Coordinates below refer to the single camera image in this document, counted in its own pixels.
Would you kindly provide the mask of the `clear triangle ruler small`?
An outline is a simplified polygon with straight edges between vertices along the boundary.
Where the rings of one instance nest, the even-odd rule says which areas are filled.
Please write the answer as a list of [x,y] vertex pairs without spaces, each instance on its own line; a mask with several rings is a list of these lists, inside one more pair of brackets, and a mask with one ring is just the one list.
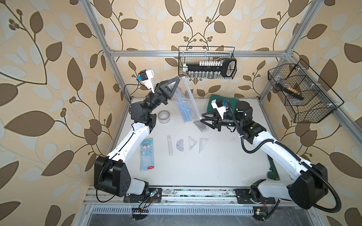
[[193,139],[191,136],[188,136],[189,141],[189,150],[191,151],[193,147],[197,144],[197,141]]

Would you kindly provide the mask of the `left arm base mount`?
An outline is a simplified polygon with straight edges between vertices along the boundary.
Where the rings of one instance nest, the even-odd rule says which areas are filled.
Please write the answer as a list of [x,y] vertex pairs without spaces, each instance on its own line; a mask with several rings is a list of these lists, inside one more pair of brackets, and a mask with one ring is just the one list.
[[149,187],[146,185],[141,195],[126,194],[123,199],[124,203],[142,203],[143,201],[150,201],[152,203],[160,203],[162,199],[163,189],[160,187]]

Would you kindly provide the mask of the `green pipe wrench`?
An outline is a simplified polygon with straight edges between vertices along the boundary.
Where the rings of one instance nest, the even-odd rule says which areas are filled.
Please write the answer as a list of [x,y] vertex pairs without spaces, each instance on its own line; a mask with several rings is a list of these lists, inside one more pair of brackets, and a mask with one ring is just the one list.
[[273,159],[268,155],[268,161],[269,161],[269,164],[270,164],[270,169],[267,173],[267,177],[268,179],[271,179],[271,180],[280,180],[280,176],[278,174],[278,171],[276,169],[276,166],[274,164],[274,161]]

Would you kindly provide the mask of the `clear bag of screws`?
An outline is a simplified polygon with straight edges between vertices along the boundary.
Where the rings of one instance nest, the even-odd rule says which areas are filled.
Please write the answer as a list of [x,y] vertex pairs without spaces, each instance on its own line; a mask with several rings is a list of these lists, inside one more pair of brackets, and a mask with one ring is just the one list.
[[201,131],[201,132],[208,132],[210,127],[202,123],[201,121],[194,121],[194,125]]

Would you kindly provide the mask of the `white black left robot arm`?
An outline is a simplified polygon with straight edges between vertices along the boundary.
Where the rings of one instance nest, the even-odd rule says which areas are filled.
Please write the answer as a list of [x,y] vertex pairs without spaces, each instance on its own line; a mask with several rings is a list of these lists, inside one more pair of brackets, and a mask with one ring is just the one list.
[[168,104],[175,94],[180,77],[174,76],[155,86],[143,101],[132,103],[128,112],[134,121],[132,129],[106,157],[100,156],[94,164],[94,188],[108,194],[123,197],[130,195],[146,195],[148,183],[132,179],[127,168],[135,151],[142,141],[152,132],[156,125],[157,115],[152,113],[161,104]]

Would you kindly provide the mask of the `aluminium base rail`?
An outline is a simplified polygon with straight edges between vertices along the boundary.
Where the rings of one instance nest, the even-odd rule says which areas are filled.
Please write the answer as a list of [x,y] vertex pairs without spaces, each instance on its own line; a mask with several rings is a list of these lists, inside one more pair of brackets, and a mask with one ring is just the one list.
[[140,204],[144,200],[152,204],[236,204],[253,206],[272,206],[276,198],[259,198],[251,200],[249,187],[196,187],[196,186],[151,186],[149,191],[158,189],[152,198],[146,195],[126,194],[123,197],[113,196],[93,187],[88,189],[83,204]]

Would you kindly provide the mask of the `blue ruler set pouch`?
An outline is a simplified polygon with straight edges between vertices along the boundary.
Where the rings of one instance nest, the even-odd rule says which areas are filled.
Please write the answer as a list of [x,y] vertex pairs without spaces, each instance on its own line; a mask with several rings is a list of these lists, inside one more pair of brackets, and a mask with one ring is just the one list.
[[153,138],[146,138],[140,145],[140,170],[154,169],[154,144]]

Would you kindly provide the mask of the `clear packing tape roll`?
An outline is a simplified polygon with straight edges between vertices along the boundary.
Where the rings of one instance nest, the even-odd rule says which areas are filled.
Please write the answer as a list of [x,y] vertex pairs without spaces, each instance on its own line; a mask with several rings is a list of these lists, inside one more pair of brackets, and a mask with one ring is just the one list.
[[162,110],[157,115],[158,120],[162,124],[167,124],[170,122],[171,114],[167,110]]

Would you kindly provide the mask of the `aluminium frame post back left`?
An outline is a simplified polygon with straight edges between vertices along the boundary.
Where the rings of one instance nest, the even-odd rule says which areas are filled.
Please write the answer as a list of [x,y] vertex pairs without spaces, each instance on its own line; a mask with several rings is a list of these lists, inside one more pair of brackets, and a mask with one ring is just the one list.
[[130,101],[132,98],[130,96],[130,93],[128,91],[128,89],[125,87],[126,84],[122,78],[121,72],[117,66],[116,61],[114,60],[114,58],[111,56],[111,49],[109,48],[106,38],[103,34],[102,28],[100,26],[100,24],[98,23],[98,20],[91,8],[91,3],[90,1],[86,1],[86,0],[80,0],[80,4],[82,6],[82,9],[94,31],[94,34],[100,44],[100,47],[102,48],[104,54],[105,54],[105,58],[107,59],[107,61],[110,64],[110,67],[114,73],[114,76],[120,86],[120,88],[122,89],[125,98]]

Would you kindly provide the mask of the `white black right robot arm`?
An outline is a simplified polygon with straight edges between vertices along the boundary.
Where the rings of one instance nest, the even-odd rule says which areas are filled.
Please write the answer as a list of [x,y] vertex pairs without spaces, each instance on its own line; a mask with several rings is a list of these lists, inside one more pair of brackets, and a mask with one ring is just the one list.
[[290,176],[290,180],[273,182],[260,179],[250,187],[250,199],[259,203],[263,199],[277,198],[293,201],[299,207],[326,210],[317,205],[328,193],[336,194],[328,182],[327,169],[320,163],[313,164],[300,157],[275,139],[265,127],[253,121],[253,108],[248,102],[238,101],[232,105],[222,98],[211,101],[213,111],[204,113],[201,122],[221,131],[222,127],[233,127],[239,134],[244,152],[265,152]]

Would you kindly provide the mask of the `clear triangle ruler long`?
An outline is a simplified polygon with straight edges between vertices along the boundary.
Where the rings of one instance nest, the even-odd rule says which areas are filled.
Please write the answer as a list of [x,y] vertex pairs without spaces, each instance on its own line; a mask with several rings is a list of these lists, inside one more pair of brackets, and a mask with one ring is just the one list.
[[205,148],[208,141],[209,141],[208,138],[200,138],[200,140],[199,140],[199,153],[202,152],[202,150]]

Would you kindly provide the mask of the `black socket bit holder set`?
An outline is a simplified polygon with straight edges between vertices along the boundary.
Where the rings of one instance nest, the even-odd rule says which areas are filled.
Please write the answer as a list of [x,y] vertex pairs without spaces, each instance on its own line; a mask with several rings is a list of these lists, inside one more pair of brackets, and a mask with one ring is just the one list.
[[233,79],[237,72],[235,58],[222,58],[220,61],[199,61],[183,64],[185,76],[201,79]]

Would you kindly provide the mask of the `dark tool in right basket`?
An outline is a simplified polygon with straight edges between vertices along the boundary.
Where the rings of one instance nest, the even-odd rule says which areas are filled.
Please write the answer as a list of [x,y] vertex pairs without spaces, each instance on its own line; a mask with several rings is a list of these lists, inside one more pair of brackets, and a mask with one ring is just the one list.
[[277,83],[277,87],[281,90],[286,92],[288,95],[292,96],[293,98],[299,99],[299,100],[303,100],[304,97],[301,96],[301,93],[298,92],[296,89],[293,89],[291,87],[287,87],[284,84],[281,83]]

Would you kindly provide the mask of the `clear protractor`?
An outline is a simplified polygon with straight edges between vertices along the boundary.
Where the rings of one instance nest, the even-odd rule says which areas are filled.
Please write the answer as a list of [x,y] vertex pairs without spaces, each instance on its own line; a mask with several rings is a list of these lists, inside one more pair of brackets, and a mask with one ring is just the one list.
[[184,141],[183,141],[183,139],[180,139],[180,140],[177,141],[176,148],[181,152],[184,151]]

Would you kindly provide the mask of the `clear straight ruler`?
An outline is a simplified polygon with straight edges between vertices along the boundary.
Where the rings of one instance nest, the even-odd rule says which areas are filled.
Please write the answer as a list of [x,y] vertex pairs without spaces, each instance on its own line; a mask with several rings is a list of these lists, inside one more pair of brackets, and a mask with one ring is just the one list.
[[167,144],[168,144],[169,155],[173,156],[173,145],[172,145],[171,135],[167,135]]

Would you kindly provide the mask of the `aluminium frame post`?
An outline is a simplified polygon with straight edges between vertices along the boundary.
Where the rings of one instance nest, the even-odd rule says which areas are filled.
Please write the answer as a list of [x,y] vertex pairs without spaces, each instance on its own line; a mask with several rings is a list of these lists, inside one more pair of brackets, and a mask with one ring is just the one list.
[[86,0],[80,0],[80,4],[82,6],[82,9],[94,31],[94,34],[100,44],[100,47],[102,48],[104,54],[105,54],[105,58],[107,59],[107,61],[110,64],[110,67],[114,73],[114,76],[120,86],[120,88],[122,89],[125,98],[130,101],[132,98],[130,96],[130,93],[128,91],[128,89],[125,87],[126,84],[122,78],[121,72],[117,66],[116,61],[114,60],[114,58],[111,56],[111,49],[109,48],[106,38],[103,34],[102,28],[100,26],[100,24],[98,23],[98,20],[91,8],[91,3],[90,1],[86,1]]
[[303,34],[319,12],[323,2],[324,1],[322,0],[312,1],[308,10],[306,11],[306,14],[300,21],[298,28],[296,29],[294,35],[292,35],[292,38],[284,51],[259,51],[262,57],[277,58],[276,66],[281,66],[285,63],[288,63],[294,57],[293,51],[297,48],[300,40],[303,37]]

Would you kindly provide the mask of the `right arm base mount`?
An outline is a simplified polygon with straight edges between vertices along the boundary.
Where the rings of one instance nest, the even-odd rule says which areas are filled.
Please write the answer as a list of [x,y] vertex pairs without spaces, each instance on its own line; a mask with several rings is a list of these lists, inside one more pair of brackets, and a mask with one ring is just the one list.
[[275,204],[274,198],[265,198],[256,189],[235,189],[238,204]]

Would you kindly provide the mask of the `aluminium frame post back right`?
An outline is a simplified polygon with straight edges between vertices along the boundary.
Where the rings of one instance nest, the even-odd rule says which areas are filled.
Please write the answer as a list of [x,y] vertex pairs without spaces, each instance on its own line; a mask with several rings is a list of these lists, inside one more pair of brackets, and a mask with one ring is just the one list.
[[324,1],[322,0],[312,1],[308,10],[306,11],[306,14],[300,21],[298,28],[296,29],[294,35],[292,35],[292,38],[284,51],[259,51],[262,57],[277,58],[276,66],[281,66],[285,63],[288,63],[294,57],[293,51],[297,48],[300,40],[303,37],[303,34],[319,12],[323,2]]

